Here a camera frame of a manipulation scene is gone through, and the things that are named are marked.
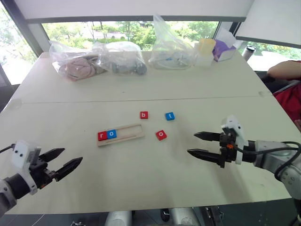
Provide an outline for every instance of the window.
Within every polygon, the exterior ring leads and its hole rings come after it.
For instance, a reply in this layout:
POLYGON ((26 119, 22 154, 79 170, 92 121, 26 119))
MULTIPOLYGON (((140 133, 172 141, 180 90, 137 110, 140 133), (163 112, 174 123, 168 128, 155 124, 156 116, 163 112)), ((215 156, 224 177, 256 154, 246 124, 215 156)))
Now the window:
MULTIPOLYGON (((218 25, 216 21, 167 23, 175 34, 191 44, 200 38, 212 38, 218 25)), ((156 40, 153 23, 150 21, 65 22, 43 24, 43 27, 50 40, 77 48, 90 48, 95 41, 107 43, 128 40, 148 51, 152 50, 156 40)))
POLYGON ((255 53, 248 60, 254 71, 267 71, 272 66, 287 60, 301 60, 301 49, 266 43, 243 41, 238 51, 243 53, 247 45, 256 47, 255 53))
POLYGON ((12 85, 20 84, 37 59, 0 3, 0 64, 12 85))

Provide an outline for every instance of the purple box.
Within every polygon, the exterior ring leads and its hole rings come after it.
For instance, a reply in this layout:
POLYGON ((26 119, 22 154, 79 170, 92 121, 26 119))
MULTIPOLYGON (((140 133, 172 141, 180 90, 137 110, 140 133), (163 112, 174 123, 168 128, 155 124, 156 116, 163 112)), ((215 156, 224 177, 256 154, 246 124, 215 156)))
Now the purple box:
POLYGON ((214 56, 214 60, 216 62, 220 62, 223 60, 229 60, 232 58, 232 56, 235 53, 236 48, 234 46, 232 46, 231 48, 229 48, 226 43, 224 43, 223 41, 219 41, 219 40, 215 40, 216 44, 215 47, 212 51, 213 56, 214 56))

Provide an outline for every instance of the plastic bag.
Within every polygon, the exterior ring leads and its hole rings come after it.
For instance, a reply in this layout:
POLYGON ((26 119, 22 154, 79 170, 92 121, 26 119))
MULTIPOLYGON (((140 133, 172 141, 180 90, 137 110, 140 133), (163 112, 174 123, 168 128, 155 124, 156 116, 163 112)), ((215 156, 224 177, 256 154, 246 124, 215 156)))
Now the plastic bag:
POLYGON ((156 42, 153 47, 150 65, 157 69, 182 70, 194 61, 193 48, 177 38, 159 15, 154 15, 156 42))
POLYGON ((49 54, 56 72, 74 81, 105 72, 97 65, 98 51, 95 49, 72 48, 51 41, 49 54))
POLYGON ((96 43, 94 48, 100 50, 98 64, 107 71, 138 75, 147 72, 140 47, 130 41, 117 41, 106 45, 96 43))

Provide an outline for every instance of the person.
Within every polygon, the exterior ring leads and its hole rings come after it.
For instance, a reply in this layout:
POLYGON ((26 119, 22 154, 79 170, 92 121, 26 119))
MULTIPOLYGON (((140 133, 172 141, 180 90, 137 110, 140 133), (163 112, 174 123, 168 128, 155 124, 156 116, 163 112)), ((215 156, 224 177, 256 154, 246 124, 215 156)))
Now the person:
MULTIPOLYGON (((267 74, 275 79, 301 80, 301 61, 281 62, 271 67, 267 74)), ((301 131, 301 83, 275 92, 274 97, 301 131)))

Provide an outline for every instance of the blue letter block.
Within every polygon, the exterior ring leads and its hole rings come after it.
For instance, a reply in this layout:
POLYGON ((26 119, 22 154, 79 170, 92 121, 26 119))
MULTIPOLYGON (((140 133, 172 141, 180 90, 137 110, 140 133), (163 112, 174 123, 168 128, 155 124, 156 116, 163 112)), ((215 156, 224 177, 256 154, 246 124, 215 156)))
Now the blue letter block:
POLYGON ((117 132, 115 129, 107 131, 108 139, 116 138, 117 132))
POLYGON ((174 120, 174 113, 173 112, 166 113, 165 118, 167 121, 174 120))

